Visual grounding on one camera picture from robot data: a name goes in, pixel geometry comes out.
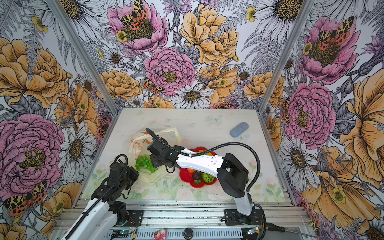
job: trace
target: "yellow flower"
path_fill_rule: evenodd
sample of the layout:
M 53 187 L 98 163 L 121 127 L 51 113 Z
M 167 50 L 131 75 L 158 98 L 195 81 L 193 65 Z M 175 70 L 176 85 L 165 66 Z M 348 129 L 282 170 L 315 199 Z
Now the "yellow flower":
M 236 55 L 238 32 L 227 31 L 219 37 L 212 35 L 227 22 L 223 15 L 209 5 L 199 5 L 199 15 L 189 11 L 183 18 L 180 34 L 188 40 L 185 45 L 196 46 L 200 51 L 200 63 L 224 66 Z
M 36 25 L 37 29 L 39 31 L 44 31 L 44 32 L 48 32 L 48 28 L 46 26 L 43 25 L 42 21 L 41 21 L 41 18 L 38 18 L 36 16 L 32 16 L 31 17 L 31 20 L 33 22 L 33 24 Z
M 98 55 L 99 55 L 102 59 L 104 59 L 104 53 L 101 51 L 100 48 L 97 49 L 97 53 L 98 53 Z
M 336 226 L 339 228 L 345 228 L 355 218 L 361 218 L 362 225 L 358 233 L 365 232 L 369 229 L 368 221 L 380 218 L 380 211 L 375 210 L 376 205 L 363 196 L 367 193 L 372 196 L 373 192 L 368 190 L 366 193 L 360 182 L 353 181 L 356 175 L 353 163 L 337 147 L 322 146 L 318 162 L 321 163 L 315 167 L 320 179 L 318 188 L 310 186 L 310 190 L 302 192 L 311 209 L 329 221 L 337 216 Z
M 47 212 L 39 218 L 46 222 L 58 218 L 64 209 L 72 207 L 80 188 L 81 183 L 78 182 L 62 185 L 49 200 L 44 202 L 43 209 Z
M 68 93 L 67 73 L 48 49 L 38 46 L 36 67 L 28 76 L 29 47 L 20 39 L 10 43 L 0 38 L 0 96 L 12 97 L 8 104 L 18 102 L 24 94 L 34 96 L 43 108 L 49 108 Z
M 268 87 L 269 81 L 271 80 L 271 77 L 272 71 L 266 73 L 265 75 L 262 73 L 251 78 L 251 84 L 248 84 L 243 88 L 244 97 L 257 98 L 258 96 L 263 96 L 266 88 Z M 273 89 L 273 93 L 269 99 L 269 102 L 274 108 L 279 105 L 280 100 L 283 98 L 283 82 L 284 79 L 280 75 L 279 81 L 277 82 L 276 87 Z
M 144 102 L 144 108 L 175 108 L 168 99 L 160 98 L 157 95 L 154 95 L 148 100 L 149 103 Z
M 26 227 L 20 226 L 18 223 L 10 227 L 6 223 L 0 223 L 0 239 L 4 240 L 25 240 Z
M 129 100 L 142 94 L 139 81 L 123 71 L 106 71 L 101 74 L 101 78 L 113 99 L 119 96 Z M 99 90 L 96 91 L 96 94 L 99 98 L 103 98 Z
M 88 124 L 88 130 L 96 136 L 98 119 L 95 110 L 96 105 L 91 98 L 88 97 L 84 88 L 80 84 L 76 86 L 76 90 L 71 91 L 71 97 L 64 96 L 60 98 L 57 107 L 54 110 L 56 123 L 68 126 L 74 125 L 77 131 L 81 122 Z
M 275 150 L 277 151 L 280 148 L 281 144 L 281 138 L 283 135 L 283 131 L 281 129 L 281 120 L 277 117 L 270 117 L 266 121 L 266 127 L 269 132 L 269 136 L 272 139 L 273 146 L 275 147 Z
M 124 31 L 118 31 L 118 33 L 116 33 L 116 37 L 119 40 L 119 42 L 122 42 L 122 43 L 128 40 L 127 35 Z
M 211 105 L 220 103 L 224 101 L 227 97 L 231 95 L 231 92 L 236 90 L 236 83 L 240 83 L 240 78 L 237 76 L 237 68 L 222 68 L 212 65 L 208 67 L 203 67 L 200 69 L 196 76 L 201 77 L 208 82 L 208 85 L 205 89 L 213 89 L 213 95 L 210 96 Z
M 354 105 L 346 102 L 356 114 L 355 127 L 340 136 L 345 153 L 353 158 L 353 169 L 364 182 L 380 188 L 384 181 L 384 70 L 358 81 L 354 89 Z
M 304 48 L 303 48 L 303 54 L 304 54 L 304 55 L 308 55 L 308 54 L 310 53 L 311 49 L 312 49 L 312 43 L 309 42 L 309 43 L 307 43 L 307 44 L 304 46 Z
M 255 20 L 255 13 L 257 12 L 256 7 L 248 7 L 247 8 L 247 14 L 245 18 L 249 20 L 250 22 L 253 22 Z

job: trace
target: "plastic bag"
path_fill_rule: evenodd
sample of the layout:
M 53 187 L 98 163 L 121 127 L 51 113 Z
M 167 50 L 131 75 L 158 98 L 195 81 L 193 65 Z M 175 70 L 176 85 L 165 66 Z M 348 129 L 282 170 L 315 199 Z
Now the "plastic bag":
M 171 146 L 181 145 L 181 138 L 176 128 L 167 128 L 160 132 L 155 132 L 155 134 L 167 140 L 168 144 Z M 165 166 L 158 167 L 157 169 L 152 167 L 149 159 L 149 155 L 151 153 L 147 150 L 147 147 L 151 142 L 152 137 L 145 132 L 145 130 L 136 132 L 131 140 L 128 159 L 135 160 L 135 165 L 133 167 L 139 171 L 140 174 L 137 183 L 134 184 L 132 189 L 148 188 L 160 178 L 168 174 Z

